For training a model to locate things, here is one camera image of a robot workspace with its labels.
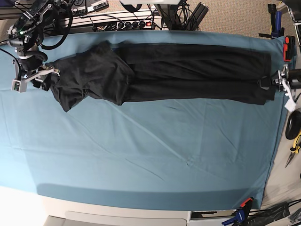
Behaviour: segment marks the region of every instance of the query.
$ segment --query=electronic device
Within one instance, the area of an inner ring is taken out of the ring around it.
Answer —
[[[75,15],[85,14],[87,12],[86,0],[74,0],[72,5],[72,13]]]
[[[107,0],[86,0],[87,13],[99,11],[109,7]]]
[[[142,20],[142,21],[124,21],[117,22],[117,28],[119,31],[128,31],[128,30],[152,30],[153,22],[151,19]]]

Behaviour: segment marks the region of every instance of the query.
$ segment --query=white label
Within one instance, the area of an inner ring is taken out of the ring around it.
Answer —
[[[102,4],[102,3],[106,2],[106,1],[107,0],[100,0],[100,1],[97,1],[97,2],[95,2],[93,4],[91,4],[91,6],[98,6],[98,5],[100,5],[100,4]]]
[[[94,11],[94,8],[93,8],[93,6],[90,6],[87,8],[87,10],[88,10],[88,12],[91,12],[91,11]]]
[[[77,7],[76,9],[77,9],[78,11],[80,11],[80,10],[86,9],[86,7],[82,6],[82,7]]]
[[[288,99],[287,103],[284,105],[284,107],[289,111],[293,112],[296,109],[296,103],[292,99]]]

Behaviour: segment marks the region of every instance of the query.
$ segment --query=black knob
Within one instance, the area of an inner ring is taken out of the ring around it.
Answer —
[[[123,22],[119,23],[118,24],[118,30],[124,28],[125,24]]]
[[[144,21],[139,22],[139,27],[143,28],[146,26],[146,23]]]
[[[269,13],[276,13],[276,5],[275,4],[268,4]]]
[[[134,28],[138,27],[138,22],[137,22],[137,21],[134,21],[134,22],[132,23],[132,26],[133,26]]]
[[[132,23],[131,22],[127,21],[126,24],[127,24],[126,28],[132,27]]]

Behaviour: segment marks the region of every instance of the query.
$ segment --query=blue clamp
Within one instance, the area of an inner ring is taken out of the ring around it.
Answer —
[[[245,220],[245,212],[242,209],[239,209],[236,212],[236,215],[234,218],[231,218],[227,221],[222,222],[222,225],[226,226],[229,224],[234,224],[236,222],[242,223]]]
[[[280,36],[283,36],[282,34],[282,27],[281,27],[281,17],[282,17],[282,12],[277,11],[276,12],[276,19],[275,19],[275,30],[272,31],[271,36],[272,38],[276,39],[279,38]]]

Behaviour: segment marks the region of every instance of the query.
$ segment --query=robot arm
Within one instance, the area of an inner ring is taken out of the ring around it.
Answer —
[[[37,88],[49,89],[45,83],[48,73],[58,73],[58,71],[43,64],[48,57],[39,50],[39,47],[51,50],[63,43],[72,25],[72,4],[73,0],[36,0],[10,27],[8,45],[15,48],[21,66],[16,79],[13,80],[13,90],[25,92],[29,81]],[[70,18],[65,34],[56,45],[44,46],[42,44],[44,28],[59,20],[60,14],[68,14]]]

